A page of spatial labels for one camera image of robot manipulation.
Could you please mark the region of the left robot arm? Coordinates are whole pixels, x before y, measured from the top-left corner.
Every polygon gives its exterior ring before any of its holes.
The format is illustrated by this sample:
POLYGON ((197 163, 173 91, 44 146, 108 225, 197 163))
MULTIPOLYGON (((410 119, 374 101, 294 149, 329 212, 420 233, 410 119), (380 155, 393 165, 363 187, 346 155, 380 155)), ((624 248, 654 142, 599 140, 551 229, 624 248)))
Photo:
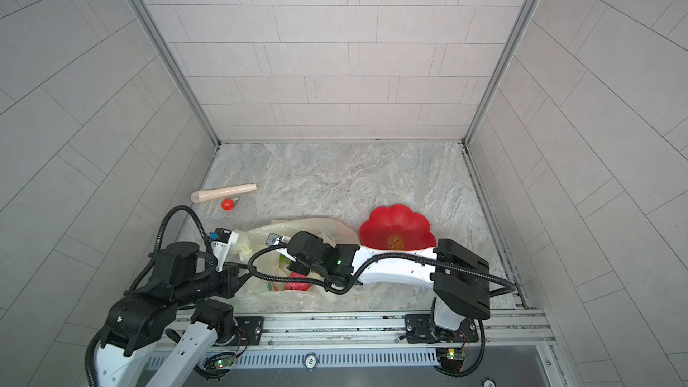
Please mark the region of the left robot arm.
POLYGON ((192 373, 207 381, 226 376, 248 344, 227 302, 247 281, 238 264, 226 261, 231 247, 212 235, 206 252, 192 242, 156 252, 149 282, 111 307, 89 343, 89 385, 136 385, 163 336, 176 347, 150 385, 180 386, 192 373))

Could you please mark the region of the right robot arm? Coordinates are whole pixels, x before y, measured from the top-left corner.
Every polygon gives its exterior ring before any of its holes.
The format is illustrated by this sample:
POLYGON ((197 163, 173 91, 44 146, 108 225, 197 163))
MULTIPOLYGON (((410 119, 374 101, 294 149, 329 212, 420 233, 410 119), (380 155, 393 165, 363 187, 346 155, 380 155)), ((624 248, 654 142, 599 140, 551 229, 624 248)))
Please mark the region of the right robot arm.
POLYGON ((433 323, 445 331, 458 331, 466 319, 489 319, 491 299, 516 290, 513 282, 492 275, 486 260, 450 239, 422 250, 378 250, 365 245, 334 247, 302 231, 279 253, 290 260, 292 272, 315 273, 333 293, 346 294, 357 285, 378 282, 433 290, 433 323))

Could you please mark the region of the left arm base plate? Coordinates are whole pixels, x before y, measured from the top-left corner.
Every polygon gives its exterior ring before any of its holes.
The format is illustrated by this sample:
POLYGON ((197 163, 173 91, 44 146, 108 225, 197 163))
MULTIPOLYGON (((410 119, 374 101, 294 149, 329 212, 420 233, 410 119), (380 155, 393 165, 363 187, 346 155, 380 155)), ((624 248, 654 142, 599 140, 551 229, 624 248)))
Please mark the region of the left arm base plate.
POLYGON ((262 316, 236 316, 229 336, 219 336, 215 345, 220 347, 254 347, 260 344, 265 319, 262 316))

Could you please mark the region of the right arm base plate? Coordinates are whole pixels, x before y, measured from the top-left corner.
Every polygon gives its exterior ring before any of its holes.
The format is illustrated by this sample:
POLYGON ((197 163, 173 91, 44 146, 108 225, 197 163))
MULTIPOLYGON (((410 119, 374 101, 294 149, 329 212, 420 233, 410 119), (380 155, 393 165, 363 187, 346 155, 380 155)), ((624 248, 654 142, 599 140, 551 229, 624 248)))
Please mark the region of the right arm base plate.
POLYGON ((457 331, 449 331, 435 326, 430 313, 407 314, 404 316, 405 331, 400 340, 410 344, 435 344, 440 342, 478 343, 478 327, 471 319, 464 319, 457 331))

